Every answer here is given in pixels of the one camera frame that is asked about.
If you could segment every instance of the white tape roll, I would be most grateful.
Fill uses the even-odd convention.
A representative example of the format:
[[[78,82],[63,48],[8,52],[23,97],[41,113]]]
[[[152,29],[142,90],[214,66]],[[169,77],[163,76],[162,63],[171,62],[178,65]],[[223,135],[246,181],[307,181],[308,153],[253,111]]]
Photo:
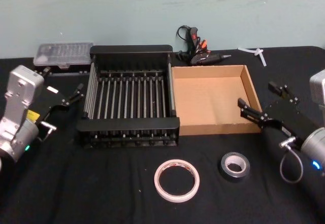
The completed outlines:
[[[184,195],[171,195],[161,187],[159,182],[160,175],[164,170],[166,170],[169,167],[184,167],[186,170],[191,172],[191,174],[194,177],[194,186],[188,193]],[[171,159],[170,161],[166,161],[162,163],[156,170],[156,173],[154,174],[154,185],[156,187],[158,194],[161,197],[163,197],[165,200],[168,200],[173,203],[182,203],[190,200],[197,193],[200,185],[200,177],[198,171],[190,163],[183,161],[181,159]]]

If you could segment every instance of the open cardboard tray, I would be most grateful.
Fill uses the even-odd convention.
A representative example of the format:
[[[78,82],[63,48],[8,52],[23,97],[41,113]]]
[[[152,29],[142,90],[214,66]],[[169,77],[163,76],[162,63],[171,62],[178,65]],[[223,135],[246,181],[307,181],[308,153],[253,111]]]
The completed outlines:
[[[260,132],[237,106],[242,98],[261,111],[247,66],[173,67],[172,74],[180,135]]]

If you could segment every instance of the light blue wall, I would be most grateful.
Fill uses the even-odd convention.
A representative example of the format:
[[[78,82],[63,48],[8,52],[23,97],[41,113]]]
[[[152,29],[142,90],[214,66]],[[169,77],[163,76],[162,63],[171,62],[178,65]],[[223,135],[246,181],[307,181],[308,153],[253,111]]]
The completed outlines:
[[[0,0],[0,57],[46,42],[170,44],[196,26],[210,49],[325,46],[325,0]]]

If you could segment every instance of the cable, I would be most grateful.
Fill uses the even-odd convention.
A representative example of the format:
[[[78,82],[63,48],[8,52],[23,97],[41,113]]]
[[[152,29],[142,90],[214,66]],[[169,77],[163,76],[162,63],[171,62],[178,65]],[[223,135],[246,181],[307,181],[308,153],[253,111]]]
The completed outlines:
[[[177,29],[176,34],[177,34],[177,36],[180,37],[182,40],[184,40],[184,41],[187,42],[187,39],[186,39],[186,38],[183,38],[183,37],[179,34],[179,30],[181,30],[181,29],[183,29],[183,28],[185,28],[187,31],[190,29],[190,27],[189,27],[189,26],[186,26],[186,25],[180,26],[180,27]]]
[[[47,132],[47,135],[41,139],[40,137],[37,137],[37,139],[40,141],[40,142],[44,142],[45,140],[47,140],[47,138],[50,136],[50,134],[53,132],[53,129],[50,129],[48,132]]]
[[[283,175],[283,171],[282,171],[283,163],[284,163],[285,157],[286,157],[286,155],[287,155],[289,152],[291,152],[291,153],[294,155],[294,157],[296,157],[296,159],[298,160],[298,162],[299,162],[299,164],[300,164],[300,169],[301,169],[301,173],[300,173],[299,178],[298,178],[297,180],[294,180],[294,181],[287,179],[287,178]],[[283,158],[282,158],[282,160],[281,160],[281,163],[280,163],[280,175],[281,175],[282,179],[283,179],[284,181],[286,181],[287,183],[295,184],[295,183],[300,182],[300,180],[303,178],[303,174],[304,174],[304,166],[303,166],[303,163],[302,163],[300,157],[299,157],[299,156],[298,156],[298,155],[297,155],[297,154],[296,154],[292,149],[288,149],[288,152],[283,156]]]

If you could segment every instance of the table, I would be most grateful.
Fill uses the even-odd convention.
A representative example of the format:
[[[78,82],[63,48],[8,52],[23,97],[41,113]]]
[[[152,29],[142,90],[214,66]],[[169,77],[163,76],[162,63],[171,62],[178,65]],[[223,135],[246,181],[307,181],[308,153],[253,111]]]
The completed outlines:
[[[277,99],[267,89],[270,80],[287,84],[301,103],[299,109],[322,124],[311,101],[309,78],[325,69],[325,50],[318,47],[265,48],[268,64],[238,50],[220,51],[232,57],[220,65],[247,65],[262,108]],[[8,73],[31,58],[0,60],[0,94]],[[173,65],[183,66],[174,60]],[[87,76],[49,77],[47,84],[69,94],[87,84]],[[5,100],[0,97],[0,115]],[[305,175],[297,185],[279,174],[283,155],[277,144],[284,136],[274,130],[262,134],[181,137],[178,147],[84,150],[73,141],[78,110],[56,113],[58,131],[43,144],[34,144],[20,159],[10,186],[0,196],[0,223],[319,223],[325,220],[325,183],[304,160]],[[244,154],[251,172],[245,181],[231,183],[218,170],[230,151]],[[189,161],[199,172],[198,193],[175,204],[161,198],[154,187],[157,167],[173,158]],[[171,171],[164,186],[181,192],[191,177]]]

